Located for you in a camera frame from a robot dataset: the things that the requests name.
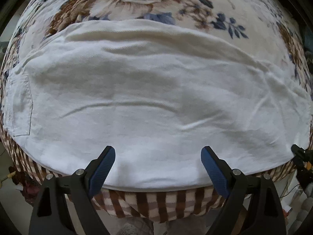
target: white garment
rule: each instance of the white garment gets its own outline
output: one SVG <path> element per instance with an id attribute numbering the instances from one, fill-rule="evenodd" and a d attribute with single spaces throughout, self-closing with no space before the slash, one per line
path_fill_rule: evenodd
<path id="1" fill-rule="evenodd" d="M 289 161 L 309 144 L 310 96 L 276 65 L 228 42 L 149 20 L 68 26 L 10 71 L 3 110 L 13 139 L 59 173 L 84 168 L 111 145 L 104 186 L 172 191 L 211 184 L 211 146 L 245 174 Z M 29 135 L 17 136 L 16 127 Z"/>

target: blue rubber pad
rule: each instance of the blue rubber pad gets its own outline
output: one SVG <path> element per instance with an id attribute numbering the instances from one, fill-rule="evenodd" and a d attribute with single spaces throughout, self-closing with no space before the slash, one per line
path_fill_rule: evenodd
<path id="1" fill-rule="evenodd" d="M 111 147 L 111 149 L 105 155 L 104 159 L 101 161 L 100 165 L 98 166 L 92 177 L 89 179 L 89 197 L 92 198 L 100 192 L 103 183 L 113 166 L 114 161 L 115 149 Z"/>
<path id="2" fill-rule="evenodd" d="M 227 199 L 230 194 L 228 181 L 205 148 L 201 150 L 201 161 L 218 194 Z"/>

